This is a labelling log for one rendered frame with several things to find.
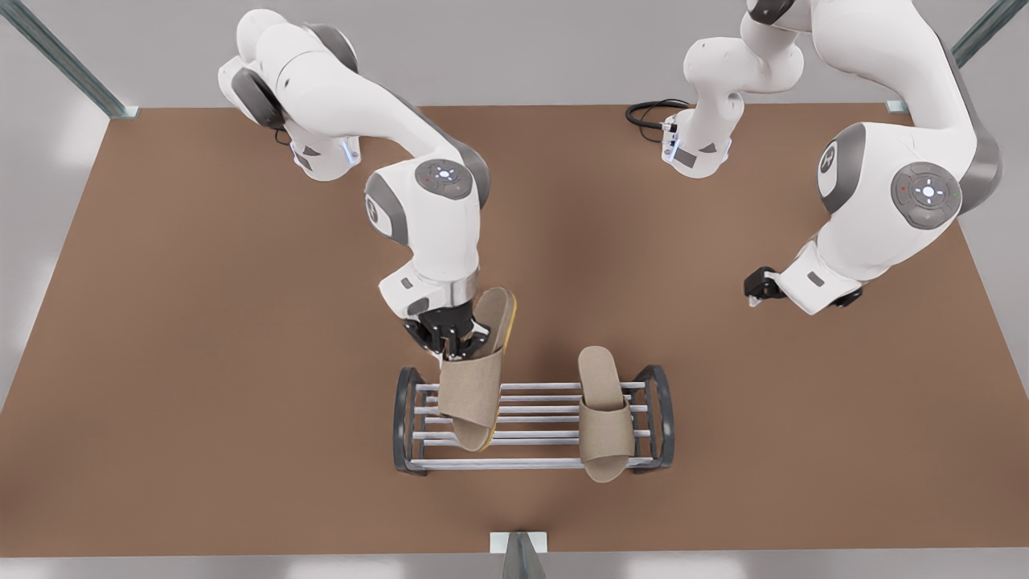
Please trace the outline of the beige slipper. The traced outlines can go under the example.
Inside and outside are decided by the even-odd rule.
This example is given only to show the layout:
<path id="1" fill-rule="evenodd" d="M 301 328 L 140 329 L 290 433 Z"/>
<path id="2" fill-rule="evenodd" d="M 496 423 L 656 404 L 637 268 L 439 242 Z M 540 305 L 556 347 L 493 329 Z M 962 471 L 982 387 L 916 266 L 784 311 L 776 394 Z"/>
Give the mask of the beige slipper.
<path id="1" fill-rule="evenodd" d="M 603 346 L 588 346 L 578 355 L 578 376 L 580 460 L 591 480 L 610 483 L 635 455 L 631 404 L 622 392 L 613 355 Z"/>
<path id="2" fill-rule="evenodd" d="M 453 433 L 463 450 L 478 453 L 491 442 L 499 417 L 502 362 L 514 311 L 517 300 L 509 289 L 487 289 L 474 315 L 489 327 L 488 338 L 469 359 L 442 363 L 438 412 L 451 419 Z"/>

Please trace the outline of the silver frame post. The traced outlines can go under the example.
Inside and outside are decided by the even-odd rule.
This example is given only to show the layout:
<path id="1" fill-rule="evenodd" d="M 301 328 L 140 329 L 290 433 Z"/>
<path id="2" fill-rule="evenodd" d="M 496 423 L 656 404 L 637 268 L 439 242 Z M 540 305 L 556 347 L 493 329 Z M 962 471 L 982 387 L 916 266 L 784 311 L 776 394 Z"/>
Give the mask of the silver frame post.
<path id="1" fill-rule="evenodd" d="M 110 120 L 133 120 L 139 107 L 128 106 L 88 71 L 65 44 L 22 3 L 22 0 L 0 0 L 0 16 L 6 19 L 30 44 L 45 56 L 56 69 L 88 97 Z"/>
<path id="2" fill-rule="evenodd" d="M 913 0 L 984 111 L 1029 105 L 1029 0 Z"/>
<path id="3" fill-rule="evenodd" d="M 490 553 L 503 553 L 501 579 L 547 579 L 540 553 L 547 553 L 547 532 L 490 532 Z"/>

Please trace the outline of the black and silver shoe rack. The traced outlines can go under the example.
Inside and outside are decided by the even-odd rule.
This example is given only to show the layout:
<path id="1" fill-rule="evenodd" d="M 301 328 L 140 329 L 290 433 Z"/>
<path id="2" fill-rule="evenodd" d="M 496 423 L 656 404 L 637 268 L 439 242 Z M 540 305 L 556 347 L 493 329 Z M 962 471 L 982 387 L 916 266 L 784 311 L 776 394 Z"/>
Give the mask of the black and silver shoe rack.
<path id="1" fill-rule="evenodd" d="M 433 470 L 579 470 L 581 385 L 504 384 L 491 444 L 466 453 L 451 419 L 438 411 L 438 384 L 415 368 L 401 370 L 393 410 L 392 457 L 402 473 Z M 629 404 L 633 444 L 627 470 L 643 474 L 670 468 L 675 437 L 671 388 L 658 365 L 620 385 Z"/>

